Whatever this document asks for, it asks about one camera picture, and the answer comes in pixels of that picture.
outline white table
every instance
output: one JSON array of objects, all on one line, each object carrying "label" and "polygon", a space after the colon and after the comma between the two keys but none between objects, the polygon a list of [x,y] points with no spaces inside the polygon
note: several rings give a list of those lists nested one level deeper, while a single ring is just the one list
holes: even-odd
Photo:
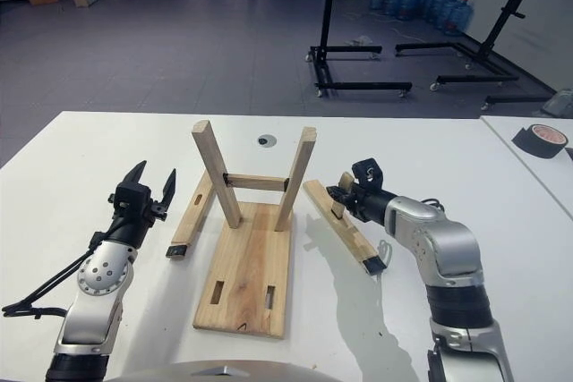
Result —
[{"label": "white table", "polygon": [[[109,377],[175,361],[227,358],[293,362],[343,381],[427,380],[430,311],[414,259],[381,227],[357,223],[372,244],[394,243],[390,267],[376,284],[303,191],[295,203],[286,338],[192,328],[222,226],[218,203],[191,256],[174,262],[164,255],[204,169],[190,134],[203,118],[62,113],[8,162],[0,170],[2,304],[21,299],[83,253],[92,232],[109,225],[108,193],[147,159],[142,182],[158,196],[176,167],[177,192],[169,218],[150,230],[135,263]],[[355,161],[376,157],[389,191],[439,198],[449,217],[465,223],[480,242],[486,287],[516,380],[570,380],[573,223],[483,122],[209,119],[230,172],[287,174],[302,127],[312,125],[318,140],[307,179],[336,183]],[[260,147],[256,139],[263,133],[275,135],[278,144]],[[269,202],[280,196],[237,194]],[[74,291],[68,280],[38,305],[66,306]],[[0,378],[43,380],[61,322],[1,318]]]},{"label": "white table", "polygon": [[482,119],[573,219],[573,160],[569,154],[562,150],[554,158],[539,158],[527,154],[511,141],[522,128],[540,123],[564,133],[569,139],[568,147],[573,148],[573,120],[507,116],[483,116]]}]

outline black metal frame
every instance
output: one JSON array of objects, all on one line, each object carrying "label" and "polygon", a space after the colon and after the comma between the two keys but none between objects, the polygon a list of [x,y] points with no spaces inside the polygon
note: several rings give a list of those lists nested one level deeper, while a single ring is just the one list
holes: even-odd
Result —
[{"label": "black metal frame", "polygon": [[441,84],[448,82],[504,82],[504,81],[517,81],[519,77],[515,74],[508,72],[503,67],[492,62],[489,59],[493,51],[495,41],[500,35],[503,27],[511,15],[519,19],[525,18],[523,13],[517,11],[523,0],[508,0],[506,5],[501,8],[501,14],[495,25],[490,31],[487,39],[480,45],[477,51],[467,47],[459,42],[439,42],[429,44],[398,44],[396,45],[396,56],[400,55],[402,51],[410,49],[433,49],[433,48],[454,48],[460,54],[468,58],[466,69],[472,67],[472,63],[480,64],[492,74],[489,75],[439,75],[436,81],[431,85],[430,90],[435,91]]},{"label": "black metal frame", "polygon": [[552,96],[488,96],[483,101],[482,110],[487,111],[498,103],[535,103],[546,102]]},{"label": "black metal frame", "polygon": [[334,82],[327,63],[328,53],[370,53],[372,58],[378,58],[382,51],[380,46],[368,47],[329,47],[330,18],[332,15],[333,0],[326,0],[324,14],[322,15],[321,44],[310,47],[306,60],[314,65],[316,75],[315,87],[318,97],[322,97],[329,89],[399,89],[403,97],[412,88],[412,82]]}]

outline silver arm segment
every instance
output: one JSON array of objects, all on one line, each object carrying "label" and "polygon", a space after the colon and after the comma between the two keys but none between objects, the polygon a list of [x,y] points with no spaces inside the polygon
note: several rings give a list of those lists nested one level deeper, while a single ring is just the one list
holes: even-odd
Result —
[{"label": "silver arm segment", "polygon": [[122,299],[133,279],[137,251],[102,242],[78,271],[79,291],[68,310],[54,353],[109,355],[122,316]]},{"label": "silver arm segment", "polygon": [[[407,197],[396,197],[386,208],[384,225],[386,233],[414,254],[420,276],[426,287],[430,287],[429,299],[431,289],[448,297],[450,293],[461,292],[465,287],[483,288],[477,240],[467,227],[449,221],[441,210]],[[489,312],[489,302],[487,298],[485,300]],[[465,304],[460,302],[459,306],[463,309]],[[448,382],[495,380],[491,374],[491,357],[499,366],[500,378],[497,380],[513,382],[500,326],[495,320],[492,319],[486,327],[449,327],[434,320],[434,311],[436,314],[440,311],[440,304],[431,300],[431,308],[430,327],[436,343],[433,353],[440,356]],[[441,313],[440,318],[455,315],[455,311],[450,311]]]}]

